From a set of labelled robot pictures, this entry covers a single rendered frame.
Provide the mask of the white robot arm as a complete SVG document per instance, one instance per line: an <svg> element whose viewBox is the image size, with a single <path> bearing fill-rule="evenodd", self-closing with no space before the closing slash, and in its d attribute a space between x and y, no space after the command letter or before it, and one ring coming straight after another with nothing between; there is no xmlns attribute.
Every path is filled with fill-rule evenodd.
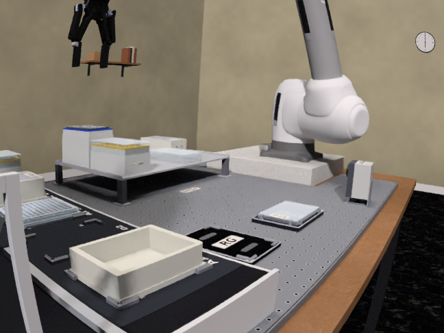
<svg viewBox="0 0 444 333"><path fill-rule="evenodd" d="M363 136L369 113L342 75L327 0L295 0L312 78L286 79L273 100L272 143L261 157L310 162L322 158L315 140L345 144ZM308 140L312 139L312 140Z"/></svg>

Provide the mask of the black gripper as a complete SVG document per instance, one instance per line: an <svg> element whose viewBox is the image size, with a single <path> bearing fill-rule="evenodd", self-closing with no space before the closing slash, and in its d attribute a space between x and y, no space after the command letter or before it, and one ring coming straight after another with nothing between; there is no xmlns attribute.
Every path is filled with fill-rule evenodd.
<svg viewBox="0 0 444 333"><path fill-rule="evenodd" d="M111 44L116 42L115 16L116 10L110 10L110 0L84 0L84 4L74 6L74 15L69 30L68 39L72 40L73 61L72 67L80 66L82 42L80 42L91 20L96 21L101 36L100 69L108 67L108 56ZM82 13L85 12L83 18ZM107 17L107 18L106 18ZM80 24L82 18L82 22ZM101 20L102 19L102 20ZM80 24L80 25L79 25Z"/></svg>

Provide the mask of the black flat nest plate labelled rg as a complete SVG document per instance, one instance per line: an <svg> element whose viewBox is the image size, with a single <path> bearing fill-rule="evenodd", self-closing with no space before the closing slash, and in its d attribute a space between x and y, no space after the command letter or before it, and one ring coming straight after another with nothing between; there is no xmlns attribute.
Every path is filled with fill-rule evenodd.
<svg viewBox="0 0 444 333"><path fill-rule="evenodd" d="M207 225L184 236L202 241L202 249L205 251L252 265L276 250L282 243L270 238L260 238L223 229L215 225Z"/></svg>

